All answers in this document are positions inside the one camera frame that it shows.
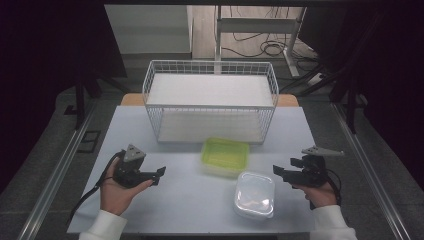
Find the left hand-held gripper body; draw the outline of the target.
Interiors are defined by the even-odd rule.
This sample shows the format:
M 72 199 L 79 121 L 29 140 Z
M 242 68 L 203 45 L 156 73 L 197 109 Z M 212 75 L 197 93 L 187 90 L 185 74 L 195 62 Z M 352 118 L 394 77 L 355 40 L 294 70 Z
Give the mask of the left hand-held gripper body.
M 142 150 L 129 144 L 127 150 L 119 156 L 113 180 L 125 188 L 134 188 L 142 182 L 151 180 L 152 178 L 144 177 L 140 171 L 145 157 L 146 154 Z

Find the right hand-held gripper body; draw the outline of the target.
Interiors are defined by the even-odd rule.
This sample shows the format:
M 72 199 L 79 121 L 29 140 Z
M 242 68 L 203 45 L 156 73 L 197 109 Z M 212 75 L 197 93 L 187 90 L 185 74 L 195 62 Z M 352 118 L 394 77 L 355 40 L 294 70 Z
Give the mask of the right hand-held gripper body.
M 320 187 L 327 182 L 328 173 L 325 164 L 325 156 L 343 156 L 343 151 L 336 151 L 313 146 L 302 149 L 304 167 L 300 171 L 292 172 L 292 182 L 290 184 L 303 185 L 307 187 Z

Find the clear plastic food container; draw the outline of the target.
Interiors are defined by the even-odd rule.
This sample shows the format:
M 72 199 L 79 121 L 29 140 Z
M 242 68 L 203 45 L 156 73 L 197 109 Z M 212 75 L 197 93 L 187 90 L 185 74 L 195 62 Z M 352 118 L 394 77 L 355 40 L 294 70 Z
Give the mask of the clear plastic food container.
M 269 176 L 242 172 L 237 179 L 233 208 L 240 216 L 265 220 L 274 215 L 275 183 Z

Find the green plastic food container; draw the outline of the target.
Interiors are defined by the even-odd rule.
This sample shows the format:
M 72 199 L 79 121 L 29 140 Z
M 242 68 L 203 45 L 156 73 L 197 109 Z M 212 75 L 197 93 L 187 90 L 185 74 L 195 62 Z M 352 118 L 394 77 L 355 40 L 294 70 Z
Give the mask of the green plastic food container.
M 237 177 L 249 165 L 248 143 L 223 138 L 208 138 L 201 151 L 201 169 L 206 174 Z

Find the white wire shelf basket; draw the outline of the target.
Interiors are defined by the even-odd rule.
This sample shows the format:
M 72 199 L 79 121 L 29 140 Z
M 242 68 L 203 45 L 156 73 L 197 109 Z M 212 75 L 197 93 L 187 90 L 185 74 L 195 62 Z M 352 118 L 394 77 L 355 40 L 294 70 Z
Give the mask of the white wire shelf basket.
M 142 86 L 156 139 L 265 141 L 279 98 L 269 62 L 153 60 Z

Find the person's right hand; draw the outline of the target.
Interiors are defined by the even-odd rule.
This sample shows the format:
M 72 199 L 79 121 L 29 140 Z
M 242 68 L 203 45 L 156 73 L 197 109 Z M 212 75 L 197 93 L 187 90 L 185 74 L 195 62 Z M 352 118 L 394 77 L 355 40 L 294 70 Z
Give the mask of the person's right hand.
M 305 194 L 305 198 L 311 201 L 316 208 L 337 204 L 334 190 L 329 183 L 325 183 L 318 188 L 303 185 L 293 185 L 293 187 L 302 190 Z

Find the person's left hand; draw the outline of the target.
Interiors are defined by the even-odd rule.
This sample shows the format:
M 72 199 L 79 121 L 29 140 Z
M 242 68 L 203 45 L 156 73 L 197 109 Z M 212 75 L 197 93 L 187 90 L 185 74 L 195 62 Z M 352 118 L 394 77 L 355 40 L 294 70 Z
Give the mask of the person's left hand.
M 130 206 L 133 198 L 153 184 L 147 180 L 136 187 L 124 188 L 113 179 L 113 173 L 119 158 L 116 157 L 106 172 L 106 176 L 100 187 L 100 209 L 111 214 L 120 216 Z

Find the black metal stand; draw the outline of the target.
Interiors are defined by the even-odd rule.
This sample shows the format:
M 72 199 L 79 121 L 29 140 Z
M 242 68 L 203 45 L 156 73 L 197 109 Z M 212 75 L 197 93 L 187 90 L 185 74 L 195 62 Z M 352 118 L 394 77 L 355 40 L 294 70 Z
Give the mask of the black metal stand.
M 79 130 L 84 121 L 86 120 L 86 110 L 85 110 L 85 93 L 91 98 L 97 99 L 102 95 L 102 90 L 97 80 L 100 79 L 112 87 L 120 90 L 123 93 L 129 93 L 130 89 L 119 83 L 114 78 L 107 76 L 104 72 L 101 72 L 97 69 L 83 69 L 80 68 L 77 70 L 74 77 L 75 80 L 75 104 L 69 105 L 64 114 L 65 115 L 75 115 L 76 124 L 75 129 Z
M 345 122 L 349 130 L 355 134 L 355 110 L 358 106 L 356 102 L 357 97 L 357 81 L 354 79 L 353 73 L 350 69 L 343 67 L 336 72 L 328 72 L 322 64 L 316 65 L 313 69 L 307 71 L 302 76 L 278 77 L 278 81 L 289 81 L 280 88 L 280 93 L 287 93 L 298 85 L 302 85 L 310 81 L 316 74 L 323 73 L 324 77 L 317 83 L 313 84 L 295 93 L 295 96 L 303 97 L 312 94 L 315 91 L 333 83 L 334 86 L 330 91 L 328 97 L 332 103 L 339 103 L 343 98 L 346 98 L 345 104 Z

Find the white power strip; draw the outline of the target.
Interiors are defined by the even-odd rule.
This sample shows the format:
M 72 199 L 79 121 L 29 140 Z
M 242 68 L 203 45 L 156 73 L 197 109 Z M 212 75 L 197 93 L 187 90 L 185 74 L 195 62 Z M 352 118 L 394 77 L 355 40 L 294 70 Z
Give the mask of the white power strip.
M 322 73 L 318 73 L 315 76 L 313 76 L 309 81 L 308 81 L 308 85 L 309 86 L 313 86 L 317 83 L 319 83 L 321 80 L 323 80 L 325 78 L 325 75 Z

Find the white cabinet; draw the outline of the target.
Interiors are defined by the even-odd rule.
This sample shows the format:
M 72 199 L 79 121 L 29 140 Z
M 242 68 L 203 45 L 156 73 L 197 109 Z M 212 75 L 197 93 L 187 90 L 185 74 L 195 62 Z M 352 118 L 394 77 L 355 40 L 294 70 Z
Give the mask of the white cabinet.
M 106 5 L 121 54 L 189 54 L 193 13 L 184 5 Z

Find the black floor bracket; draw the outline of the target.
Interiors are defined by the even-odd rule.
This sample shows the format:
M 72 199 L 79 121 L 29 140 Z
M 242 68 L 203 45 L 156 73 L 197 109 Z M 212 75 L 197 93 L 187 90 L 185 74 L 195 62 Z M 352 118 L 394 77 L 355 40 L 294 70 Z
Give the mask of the black floor bracket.
M 100 130 L 86 131 L 77 148 L 77 152 L 78 153 L 93 153 L 98 144 L 100 135 L 101 135 Z

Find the metal floor rail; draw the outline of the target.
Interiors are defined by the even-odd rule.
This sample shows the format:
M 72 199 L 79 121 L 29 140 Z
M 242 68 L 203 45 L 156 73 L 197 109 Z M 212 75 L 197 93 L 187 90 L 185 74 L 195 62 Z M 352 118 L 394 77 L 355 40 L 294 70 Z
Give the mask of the metal floor rail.
M 55 165 L 52 174 L 40 193 L 31 213 L 29 214 L 17 240 L 35 240 L 39 229 L 52 205 L 52 202 L 59 190 L 60 185 L 69 169 L 69 166 L 77 152 L 78 146 L 83 139 L 97 107 L 97 100 L 90 100 L 86 107 L 86 118 L 80 125 L 78 130 L 75 130 L 68 145 L 66 146 L 59 161 Z
M 342 128 L 342 131 L 360 165 L 364 177 L 367 180 L 371 191 L 373 192 L 383 215 L 385 216 L 390 229 L 397 240 L 411 240 L 411 236 L 406 225 L 400 216 L 400 213 L 387 193 L 374 167 L 372 166 L 368 155 L 366 154 L 359 138 L 354 134 L 345 121 L 346 115 L 338 104 L 331 103 L 331 108 L 336 114 L 336 118 Z

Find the white metal desk frame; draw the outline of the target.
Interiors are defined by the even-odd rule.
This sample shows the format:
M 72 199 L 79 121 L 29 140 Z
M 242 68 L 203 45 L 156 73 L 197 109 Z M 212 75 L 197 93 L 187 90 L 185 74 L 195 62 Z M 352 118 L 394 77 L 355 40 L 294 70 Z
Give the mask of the white metal desk frame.
M 293 52 L 306 8 L 301 7 L 297 16 L 290 18 L 223 18 L 221 6 L 216 7 L 215 13 L 215 53 L 214 60 L 221 60 L 221 34 L 222 33 L 265 33 L 288 34 L 290 39 L 283 48 L 284 59 L 292 77 L 299 77 Z

